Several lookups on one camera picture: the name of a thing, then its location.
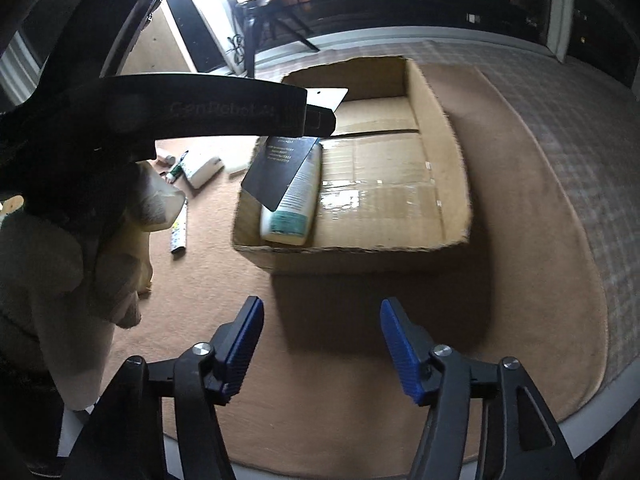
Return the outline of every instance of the open cardboard box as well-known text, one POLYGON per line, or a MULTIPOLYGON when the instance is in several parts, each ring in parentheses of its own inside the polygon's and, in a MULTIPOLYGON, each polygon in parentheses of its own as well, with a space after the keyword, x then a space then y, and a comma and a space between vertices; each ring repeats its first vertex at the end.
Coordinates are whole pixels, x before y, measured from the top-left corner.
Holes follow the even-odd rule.
POLYGON ((460 257, 471 224, 456 135, 420 68, 359 57, 285 76, 303 88, 348 88, 321 141, 314 226, 302 247, 260 238, 261 205, 244 190, 232 243, 274 274, 435 270, 460 257))

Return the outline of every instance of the black tag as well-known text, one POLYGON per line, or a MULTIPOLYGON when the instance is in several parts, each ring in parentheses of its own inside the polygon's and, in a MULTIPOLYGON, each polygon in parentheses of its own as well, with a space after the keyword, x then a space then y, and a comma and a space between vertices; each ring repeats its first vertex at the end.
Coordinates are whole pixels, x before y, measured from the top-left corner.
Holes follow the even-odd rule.
POLYGON ((242 188, 276 211, 317 137, 269 137, 242 180, 242 188))

